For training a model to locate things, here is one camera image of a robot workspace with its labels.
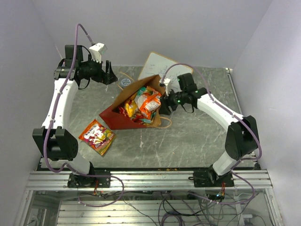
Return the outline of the orange white snack pack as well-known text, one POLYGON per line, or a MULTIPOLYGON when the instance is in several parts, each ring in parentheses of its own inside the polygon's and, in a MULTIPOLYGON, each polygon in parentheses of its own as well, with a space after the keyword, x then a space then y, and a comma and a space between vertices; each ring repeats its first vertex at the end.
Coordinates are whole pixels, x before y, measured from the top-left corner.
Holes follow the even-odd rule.
POLYGON ((141 114, 148 120, 151 120, 153 113, 161 106, 160 98, 161 93, 152 87, 141 87, 137 91, 135 103, 141 114))

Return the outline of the red brown paper bag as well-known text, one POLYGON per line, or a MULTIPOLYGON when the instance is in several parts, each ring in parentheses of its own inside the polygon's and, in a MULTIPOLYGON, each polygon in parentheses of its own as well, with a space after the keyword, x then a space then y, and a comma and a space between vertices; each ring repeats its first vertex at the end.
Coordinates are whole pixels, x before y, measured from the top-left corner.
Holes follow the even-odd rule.
POLYGON ((100 113, 110 129, 162 128, 160 98, 166 88, 159 85, 161 77, 138 80, 122 89, 111 106, 100 113))

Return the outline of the yellow snack bar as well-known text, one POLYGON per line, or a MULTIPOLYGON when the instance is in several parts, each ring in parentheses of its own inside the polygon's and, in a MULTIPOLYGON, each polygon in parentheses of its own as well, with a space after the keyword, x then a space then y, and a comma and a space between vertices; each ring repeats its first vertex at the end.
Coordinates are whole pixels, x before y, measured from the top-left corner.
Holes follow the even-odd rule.
POLYGON ((124 104, 124 108, 129 118, 133 117, 139 110, 136 102, 134 100, 127 100, 124 104))

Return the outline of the colourful candy bag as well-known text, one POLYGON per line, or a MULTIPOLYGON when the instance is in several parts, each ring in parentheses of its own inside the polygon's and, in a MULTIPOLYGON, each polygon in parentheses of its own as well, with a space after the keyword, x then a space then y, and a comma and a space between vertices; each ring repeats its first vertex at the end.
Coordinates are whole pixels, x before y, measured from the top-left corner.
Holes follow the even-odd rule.
POLYGON ((104 157, 116 134, 94 119, 80 134, 79 139, 104 157))

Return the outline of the teal snack pouch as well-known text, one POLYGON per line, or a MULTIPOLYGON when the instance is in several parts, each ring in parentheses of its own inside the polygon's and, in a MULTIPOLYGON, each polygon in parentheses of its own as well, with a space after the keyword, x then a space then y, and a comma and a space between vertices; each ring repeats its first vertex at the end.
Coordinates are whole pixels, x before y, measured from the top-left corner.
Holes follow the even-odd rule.
POLYGON ((152 120, 147 119, 147 118, 140 118, 138 121, 140 124, 151 124, 152 123, 152 120))

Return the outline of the small red snack bag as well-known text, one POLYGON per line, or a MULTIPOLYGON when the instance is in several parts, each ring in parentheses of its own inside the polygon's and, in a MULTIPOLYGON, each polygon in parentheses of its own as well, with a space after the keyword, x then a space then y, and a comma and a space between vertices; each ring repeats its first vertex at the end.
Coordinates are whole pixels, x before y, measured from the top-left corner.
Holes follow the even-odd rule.
POLYGON ((124 115, 125 117, 129 118, 132 121, 139 121, 143 119, 143 115, 139 111, 138 108, 135 108, 134 110, 129 109, 127 110, 125 107, 118 107, 119 113, 124 115))

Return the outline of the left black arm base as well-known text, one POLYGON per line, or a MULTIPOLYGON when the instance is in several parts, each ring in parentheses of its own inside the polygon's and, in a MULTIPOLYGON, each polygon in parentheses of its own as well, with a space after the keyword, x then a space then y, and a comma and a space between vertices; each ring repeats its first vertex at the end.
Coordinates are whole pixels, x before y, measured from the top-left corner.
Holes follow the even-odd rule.
POLYGON ((70 174, 67 187, 68 188, 109 188, 111 183, 110 177, 84 177, 80 175, 70 174))

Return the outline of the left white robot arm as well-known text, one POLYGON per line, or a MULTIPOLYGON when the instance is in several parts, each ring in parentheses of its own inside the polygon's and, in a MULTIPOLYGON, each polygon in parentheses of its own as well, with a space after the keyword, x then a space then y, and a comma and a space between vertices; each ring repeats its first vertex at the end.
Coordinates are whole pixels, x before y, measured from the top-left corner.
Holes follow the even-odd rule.
POLYGON ((103 43, 87 48, 87 60, 83 57, 84 49, 82 45, 65 46, 65 58, 54 71, 54 93, 49 111, 42 126, 33 130, 32 137, 50 171, 59 173, 68 167, 80 175, 83 186, 91 187, 96 175, 92 163, 78 152, 78 141, 69 131, 71 107, 82 80, 109 85, 118 78, 109 60, 102 68, 102 54, 106 51, 103 43))

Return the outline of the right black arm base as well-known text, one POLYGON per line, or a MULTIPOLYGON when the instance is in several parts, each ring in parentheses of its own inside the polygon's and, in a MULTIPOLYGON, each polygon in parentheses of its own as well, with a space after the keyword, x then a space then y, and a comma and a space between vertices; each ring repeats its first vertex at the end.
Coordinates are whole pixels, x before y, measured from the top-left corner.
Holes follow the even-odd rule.
POLYGON ((230 172, 223 176, 218 176, 212 168, 198 168, 193 171, 188 180, 193 181, 195 187, 233 187, 234 180, 230 172))

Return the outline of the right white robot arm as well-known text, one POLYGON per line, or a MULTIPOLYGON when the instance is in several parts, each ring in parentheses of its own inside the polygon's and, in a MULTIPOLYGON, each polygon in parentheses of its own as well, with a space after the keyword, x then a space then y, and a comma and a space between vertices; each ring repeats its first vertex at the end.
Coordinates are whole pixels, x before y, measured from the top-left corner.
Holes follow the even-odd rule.
POLYGON ((229 173, 240 160, 259 147, 257 123, 252 116, 243 116, 231 110, 218 101, 206 88, 198 88, 191 73, 185 73, 177 77, 180 91, 174 92, 170 88, 170 80, 161 78, 160 86, 166 89, 166 93, 160 98, 160 113, 170 115, 177 106, 190 104, 192 110, 199 109, 227 132, 225 151, 220 158, 209 168, 208 183, 218 186, 224 181, 224 175, 229 173))

